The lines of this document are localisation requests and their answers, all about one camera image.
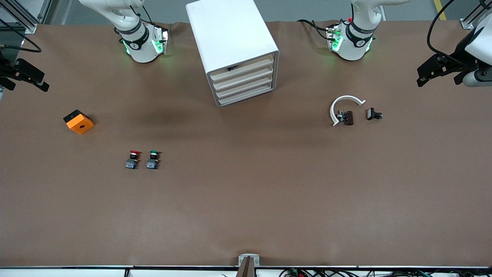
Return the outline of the red push button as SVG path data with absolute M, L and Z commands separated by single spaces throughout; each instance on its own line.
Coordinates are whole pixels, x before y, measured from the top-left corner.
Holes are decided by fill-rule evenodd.
M 127 169 L 137 169 L 140 161 L 140 151 L 130 150 L 129 158 L 125 162 L 125 168 Z

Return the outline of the green push button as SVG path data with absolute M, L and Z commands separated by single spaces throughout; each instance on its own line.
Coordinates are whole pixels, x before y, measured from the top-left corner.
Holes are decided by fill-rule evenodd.
M 160 151 L 157 150 L 151 150 L 149 152 L 149 159 L 146 161 L 146 168 L 147 169 L 158 169 L 159 167 L 159 162 L 160 162 Z

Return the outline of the orange and black box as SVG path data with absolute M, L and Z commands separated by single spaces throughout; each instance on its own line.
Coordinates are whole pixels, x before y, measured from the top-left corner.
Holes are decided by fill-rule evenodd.
M 74 110 L 63 118 L 67 127 L 73 132 L 82 135 L 94 127 L 93 121 L 79 109 Z

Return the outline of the brown table cover mat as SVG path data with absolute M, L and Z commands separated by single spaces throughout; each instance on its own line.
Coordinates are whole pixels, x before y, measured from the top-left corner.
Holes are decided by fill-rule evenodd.
M 224 108 L 188 23 L 149 64 L 110 26 L 40 26 L 20 55 L 49 91 L 0 101 L 0 266 L 492 266 L 492 87 L 419 88 L 428 25 L 383 22 L 346 62 L 269 22 L 276 90 Z M 366 102 L 339 101 L 354 124 L 333 127 L 346 95 Z

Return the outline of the aluminium frame profile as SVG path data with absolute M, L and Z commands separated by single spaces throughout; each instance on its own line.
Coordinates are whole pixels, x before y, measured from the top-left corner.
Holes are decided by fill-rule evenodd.
M 14 28 L 34 34 L 46 21 L 53 0 L 0 0 L 0 19 Z
M 460 18 L 463 29 L 471 30 L 492 14 L 492 0 L 476 0 L 478 5 L 464 18 Z

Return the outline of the white curved bracket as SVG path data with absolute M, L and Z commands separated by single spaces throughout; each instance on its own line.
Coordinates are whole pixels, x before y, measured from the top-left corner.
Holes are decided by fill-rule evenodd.
M 366 102 L 366 100 L 361 100 L 355 96 L 350 96 L 350 95 L 339 96 L 335 100 L 333 100 L 333 102 L 330 106 L 330 110 L 329 110 L 329 114 L 330 114 L 330 117 L 331 117 L 332 122 L 333 122 L 333 124 L 332 124 L 333 127 L 341 122 L 334 112 L 334 107 L 339 101 L 342 101 L 342 100 L 350 100 L 352 102 L 355 102 L 359 106 L 363 105 Z

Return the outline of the white table edge rail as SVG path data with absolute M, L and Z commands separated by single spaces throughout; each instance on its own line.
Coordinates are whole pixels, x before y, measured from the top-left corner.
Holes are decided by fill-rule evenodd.
M 19 266 L 0 277 L 235 277 L 239 266 Z M 260 266 L 256 277 L 492 277 L 492 266 Z

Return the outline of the grey mount bracket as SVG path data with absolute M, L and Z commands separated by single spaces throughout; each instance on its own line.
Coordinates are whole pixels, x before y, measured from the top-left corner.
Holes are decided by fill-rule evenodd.
M 238 256 L 238 266 L 241 266 L 243 261 L 248 260 L 249 264 L 252 264 L 254 267 L 260 267 L 260 255 L 258 254 L 241 254 Z

